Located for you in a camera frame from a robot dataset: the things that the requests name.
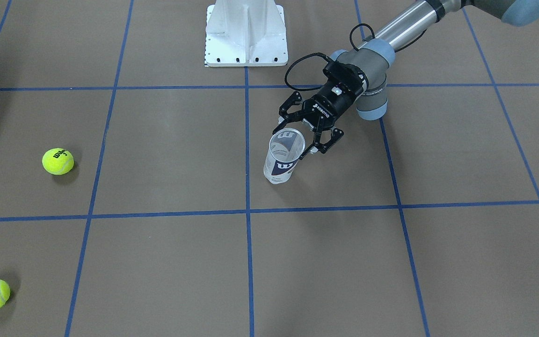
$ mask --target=robotic arm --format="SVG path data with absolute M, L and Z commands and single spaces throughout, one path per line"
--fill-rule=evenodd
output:
M 472 5 L 505 23 L 524 26 L 539 18 L 539 0 L 417 0 L 386 26 L 373 34 L 368 41 L 351 51 L 335 51 L 331 56 L 321 53 L 307 55 L 294 62 L 286 75 L 301 60 L 321 56 L 328 63 L 323 74 L 328 78 L 325 85 L 311 98 L 303 101 L 296 90 L 280 106 L 278 127 L 275 134 L 288 123 L 304 122 L 314 133 L 311 145 L 299 159 L 317 151 L 326 153 L 343 135 L 335 127 L 336 120 L 353 104 L 357 113 L 368 121 L 383 117 L 387 109 L 386 71 L 395 60 L 395 52 L 413 43 L 428 27 L 440 21 L 447 13 Z M 293 113 L 294 105 L 301 109 Z M 321 134 L 330 132 L 327 143 L 321 143 Z

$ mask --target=metal arm tube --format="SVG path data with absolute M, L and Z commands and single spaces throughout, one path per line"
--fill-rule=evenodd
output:
M 441 1 L 446 13 L 458 11 L 460 0 Z M 418 0 L 376 33 L 376 38 L 388 42 L 394 50 L 410 43 L 421 32 L 438 21 L 436 11 L 428 2 Z

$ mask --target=black cable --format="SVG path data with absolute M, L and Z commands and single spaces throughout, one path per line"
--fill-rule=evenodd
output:
M 405 45 L 404 47 L 401 47 L 401 48 L 398 48 L 397 50 L 395 50 L 394 52 L 395 53 L 398 53 L 399 51 L 402 51 L 403 49 L 409 47 L 409 45 L 412 45 L 413 43 L 417 42 L 417 40 L 419 40 L 424 34 L 425 34 L 425 30 L 423 32 L 421 32 L 421 34 L 419 34 L 418 37 L 415 38 L 415 40 L 411 41 L 410 43 L 407 43 L 407 45 Z
M 286 70 L 286 74 L 284 75 L 284 83 L 286 83 L 286 85 L 291 88 L 292 90 L 295 90 L 295 91 L 311 91 L 311 90 L 318 90 L 320 89 L 322 86 L 317 86 L 317 87 L 313 87 L 313 88 L 295 88 L 293 87 L 290 83 L 288 83 L 288 74 L 291 72 L 292 68 L 294 66 L 297 65 L 297 63 L 301 62 L 302 60 L 305 60 L 305 59 L 308 59 L 308 58 L 312 58 L 313 56 L 320 56 L 321 58 L 323 58 L 326 62 L 331 62 L 332 60 L 327 56 L 325 55 L 324 53 L 313 53 L 313 54 L 309 54 L 309 55 L 306 55 L 306 56 L 303 56 L 301 57 L 300 59 L 296 60 L 295 62 L 293 62 L 293 64 L 291 64 L 291 66 L 288 68 L 288 70 Z
M 357 46 L 355 45 L 355 43 L 353 42 L 353 32 L 355 32 L 355 30 L 359 27 L 367 27 L 370 29 L 370 32 L 371 32 L 371 38 L 376 38 L 376 33 L 374 32 L 373 28 L 368 25 L 367 23 L 360 23 L 359 25 L 353 27 L 353 29 L 351 29 L 350 33 L 349 33 L 349 41 L 350 41 L 350 45 L 353 46 L 353 49 L 355 49 L 356 51 L 359 51 L 359 48 L 357 48 Z

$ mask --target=wilson logo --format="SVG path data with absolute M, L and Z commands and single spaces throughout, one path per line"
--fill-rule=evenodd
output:
M 319 104 L 317 104 L 317 103 L 316 103 L 316 104 L 313 104 L 313 107 L 314 107 L 315 109 L 318 109 L 319 112 L 321 112 L 326 118 L 330 118 L 329 113 L 327 113 L 321 106 L 319 106 Z
M 278 138 L 292 138 L 294 137 L 296 134 L 294 132 L 283 132 L 281 134 L 278 135 Z
M 280 164 L 279 162 L 277 162 L 276 164 L 278 164 L 278 169 L 280 169 L 280 170 L 287 170 L 287 169 L 290 169 L 291 167 L 295 166 L 294 162 L 291 162 L 290 164 Z
M 61 155 L 67 156 L 68 154 L 66 153 L 66 150 L 60 150 L 60 151 L 57 151 L 57 152 L 53 155 L 53 157 L 57 159 L 57 158 L 59 158 L 59 156 L 61 156 Z

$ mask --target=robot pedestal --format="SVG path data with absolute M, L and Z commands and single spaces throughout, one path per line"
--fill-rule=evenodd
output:
M 274 0 L 217 0 L 207 8 L 206 66 L 284 66 L 284 8 Z

